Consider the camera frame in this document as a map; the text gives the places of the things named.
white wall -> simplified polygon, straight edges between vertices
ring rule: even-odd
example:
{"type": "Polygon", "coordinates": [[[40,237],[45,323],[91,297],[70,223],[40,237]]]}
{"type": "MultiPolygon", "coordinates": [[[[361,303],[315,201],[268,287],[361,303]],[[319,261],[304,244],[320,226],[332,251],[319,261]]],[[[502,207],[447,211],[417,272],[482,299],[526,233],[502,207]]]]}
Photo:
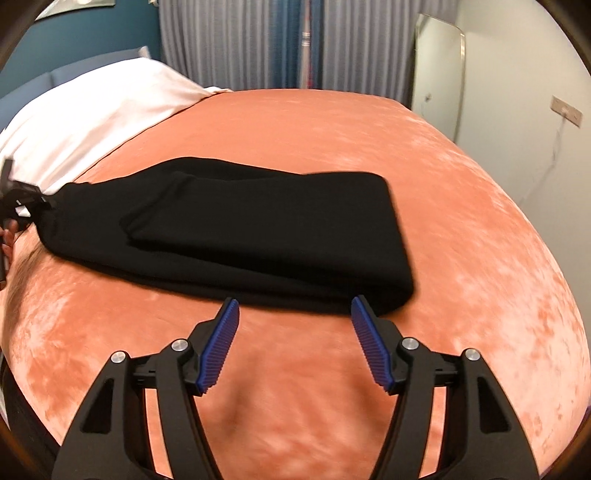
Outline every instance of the white wall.
{"type": "Polygon", "coordinates": [[[560,264],[591,340],[591,76],[535,0],[460,0],[457,26],[466,35],[457,143],[514,200],[551,164],[562,121],[552,96],[583,112],[580,129],[565,124],[557,166],[522,210],[560,264]]]}
{"type": "Polygon", "coordinates": [[[412,110],[450,140],[456,135],[462,74],[462,32],[425,17],[417,39],[412,110]]]}

folded garment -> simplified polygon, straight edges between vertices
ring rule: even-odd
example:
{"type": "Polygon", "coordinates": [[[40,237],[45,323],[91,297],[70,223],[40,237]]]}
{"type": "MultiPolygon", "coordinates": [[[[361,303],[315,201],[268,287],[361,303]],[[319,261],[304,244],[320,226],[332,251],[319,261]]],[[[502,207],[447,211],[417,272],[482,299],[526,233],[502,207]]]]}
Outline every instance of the folded garment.
{"type": "Polygon", "coordinates": [[[386,181],[178,158],[102,183],[69,183],[31,212],[55,255],[168,291],[264,307],[378,314],[413,277],[386,181]]]}

metal screw head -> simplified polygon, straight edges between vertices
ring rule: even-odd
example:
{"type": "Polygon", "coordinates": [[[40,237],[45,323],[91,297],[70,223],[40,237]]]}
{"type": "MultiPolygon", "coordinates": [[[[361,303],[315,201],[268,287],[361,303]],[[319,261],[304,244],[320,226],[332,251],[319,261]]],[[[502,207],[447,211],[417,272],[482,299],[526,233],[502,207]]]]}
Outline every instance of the metal screw head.
{"type": "Polygon", "coordinates": [[[188,346],[189,346],[189,343],[184,338],[180,338],[178,340],[175,340],[173,342],[173,344],[171,345],[172,349],[175,352],[183,352],[187,349],[188,346]]]}
{"type": "Polygon", "coordinates": [[[406,350],[416,350],[418,348],[418,340],[413,337],[406,337],[402,340],[402,346],[406,350]]]}
{"type": "Polygon", "coordinates": [[[125,360],[126,357],[127,355],[125,352],[115,352],[113,355],[111,355],[111,361],[114,364],[120,364],[123,360],[125,360]]]}
{"type": "Polygon", "coordinates": [[[473,362],[480,360],[480,352],[475,348],[469,348],[466,350],[466,358],[468,360],[472,360],[473,362]]]}

gray curtain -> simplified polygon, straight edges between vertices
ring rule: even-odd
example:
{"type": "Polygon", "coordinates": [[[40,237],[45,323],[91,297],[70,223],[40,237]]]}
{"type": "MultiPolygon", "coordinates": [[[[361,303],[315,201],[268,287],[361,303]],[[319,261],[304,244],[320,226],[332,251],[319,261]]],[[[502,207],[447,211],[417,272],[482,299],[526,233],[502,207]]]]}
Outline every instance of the gray curtain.
{"type": "Polygon", "coordinates": [[[204,87],[269,88],[273,0],[159,0],[165,62],[204,87]]]}
{"type": "Polygon", "coordinates": [[[455,23],[459,0],[324,0],[322,88],[404,100],[420,13],[455,23]]]}

bed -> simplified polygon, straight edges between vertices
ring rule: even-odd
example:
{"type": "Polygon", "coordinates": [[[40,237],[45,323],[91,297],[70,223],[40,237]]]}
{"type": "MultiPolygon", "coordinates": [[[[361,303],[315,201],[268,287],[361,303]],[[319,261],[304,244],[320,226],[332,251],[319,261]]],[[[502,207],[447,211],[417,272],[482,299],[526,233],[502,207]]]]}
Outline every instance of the bed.
{"type": "MultiPolygon", "coordinates": [[[[371,96],[233,92],[144,129],[76,181],[103,181],[183,156],[385,177],[418,289],[388,318],[432,350],[483,353],[519,415],[540,472],[571,441],[591,390],[573,296],[521,211],[433,127],[399,103],[371,96]]],[[[113,351],[159,351],[220,306],[62,261],[44,250],[34,227],[19,238],[9,286],[0,295],[2,349],[58,442],[113,351]]],[[[368,478],[395,403],[374,384],[346,318],[253,307],[242,308],[218,385],[196,401],[226,480],[368,478]]],[[[424,475],[436,467],[443,409],[439,391],[424,475]]],[[[157,471],[170,475],[154,397],[148,413],[157,471]]]]}

